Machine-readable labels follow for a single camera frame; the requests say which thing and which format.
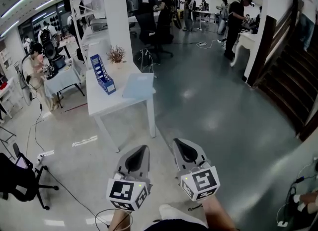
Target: white pillar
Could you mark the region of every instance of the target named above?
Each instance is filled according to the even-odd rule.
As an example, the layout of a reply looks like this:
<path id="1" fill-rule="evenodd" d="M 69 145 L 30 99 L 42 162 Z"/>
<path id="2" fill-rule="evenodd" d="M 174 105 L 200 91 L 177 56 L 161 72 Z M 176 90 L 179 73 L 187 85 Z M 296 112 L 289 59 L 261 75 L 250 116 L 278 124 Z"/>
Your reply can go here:
<path id="1" fill-rule="evenodd" d="M 126 0 L 104 0 L 110 43 L 125 49 L 127 62 L 133 62 Z"/>

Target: staircase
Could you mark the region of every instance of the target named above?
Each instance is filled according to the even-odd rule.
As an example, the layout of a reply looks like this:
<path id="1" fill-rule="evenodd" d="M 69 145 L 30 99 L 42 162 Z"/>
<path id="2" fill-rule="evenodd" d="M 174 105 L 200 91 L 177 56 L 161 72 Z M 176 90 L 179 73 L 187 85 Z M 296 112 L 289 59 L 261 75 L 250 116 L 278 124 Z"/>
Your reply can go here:
<path id="1" fill-rule="evenodd" d="M 288 116 L 298 133 L 306 124 L 318 93 L 318 27 L 306 53 L 295 30 L 258 88 Z"/>

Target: dried flower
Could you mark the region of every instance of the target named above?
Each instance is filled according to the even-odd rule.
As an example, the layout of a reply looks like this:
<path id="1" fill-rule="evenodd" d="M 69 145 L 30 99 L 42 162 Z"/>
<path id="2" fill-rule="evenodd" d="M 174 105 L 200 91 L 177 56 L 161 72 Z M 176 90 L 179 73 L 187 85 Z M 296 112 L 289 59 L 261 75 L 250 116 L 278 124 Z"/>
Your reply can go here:
<path id="1" fill-rule="evenodd" d="M 125 50 L 120 46 L 116 46 L 115 48 L 110 46 L 110 51 L 107 55 L 111 63 L 120 63 L 125 56 Z"/>

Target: blue jeans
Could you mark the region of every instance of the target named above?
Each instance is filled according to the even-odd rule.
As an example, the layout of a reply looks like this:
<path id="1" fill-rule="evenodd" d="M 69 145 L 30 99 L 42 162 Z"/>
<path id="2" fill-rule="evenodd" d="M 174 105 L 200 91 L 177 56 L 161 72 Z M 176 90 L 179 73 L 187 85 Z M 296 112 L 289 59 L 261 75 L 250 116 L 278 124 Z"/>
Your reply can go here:
<path id="1" fill-rule="evenodd" d="M 308 17 L 306 17 L 304 14 L 302 14 L 300 18 L 300 41 L 303 42 L 304 48 L 308 48 L 310 45 L 310 41 L 312 39 L 315 23 L 311 20 L 309 20 Z"/>

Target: gray floor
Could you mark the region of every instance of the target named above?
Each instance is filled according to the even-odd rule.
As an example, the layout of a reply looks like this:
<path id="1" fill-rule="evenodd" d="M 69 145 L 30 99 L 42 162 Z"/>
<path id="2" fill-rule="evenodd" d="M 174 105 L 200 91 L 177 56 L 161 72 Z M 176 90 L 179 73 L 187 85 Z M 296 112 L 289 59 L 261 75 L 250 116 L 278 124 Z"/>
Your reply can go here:
<path id="1" fill-rule="evenodd" d="M 213 24 L 209 30 L 215 31 Z M 173 34 L 175 43 L 206 41 L 207 46 L 219 38 L 208 31 L 173 29 Z M 138 39 L 132 43 L 134 51 L 142 46 Z M 155 69 L 156 123 L 163 138 L 168 145 L 180 137 L 203 147 L 220 177 L 217 197 L 239 229 L 278 229 L 277 210 L 311 158 L 292 159 L 301 144 L 292 125 L 267 96 L 242 81 L 249 51 L 231 68 L 217 42 L 207 50 L 195 44 L 164 48 L 174 58 L 166 56 Z"/>

